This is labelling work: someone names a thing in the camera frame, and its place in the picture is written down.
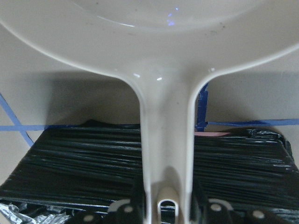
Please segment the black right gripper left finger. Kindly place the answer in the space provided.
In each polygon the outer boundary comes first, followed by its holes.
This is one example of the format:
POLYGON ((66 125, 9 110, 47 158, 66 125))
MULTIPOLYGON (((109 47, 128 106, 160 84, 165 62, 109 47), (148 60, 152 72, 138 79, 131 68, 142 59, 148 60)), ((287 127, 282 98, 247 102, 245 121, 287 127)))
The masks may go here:
POLYGON ((82 211, 74 216, 76 224, 142 224, 146 217, 146 197, 143 182, 135 182, 131 196, 110 204, 102 216, 92 211, 82 211))

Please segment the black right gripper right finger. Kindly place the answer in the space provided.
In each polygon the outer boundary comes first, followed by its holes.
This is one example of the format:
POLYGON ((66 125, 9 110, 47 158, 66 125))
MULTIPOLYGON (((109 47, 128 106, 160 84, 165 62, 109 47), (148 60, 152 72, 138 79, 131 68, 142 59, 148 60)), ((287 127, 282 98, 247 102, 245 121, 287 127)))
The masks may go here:
POLYGON ((255 208, 247 210, 244 216, 236 213, 232 205, 225 200, 207 198, 200 182, 192 182, 190 200, 190 223, 192 224, 288 224, 277 214, 255 208))

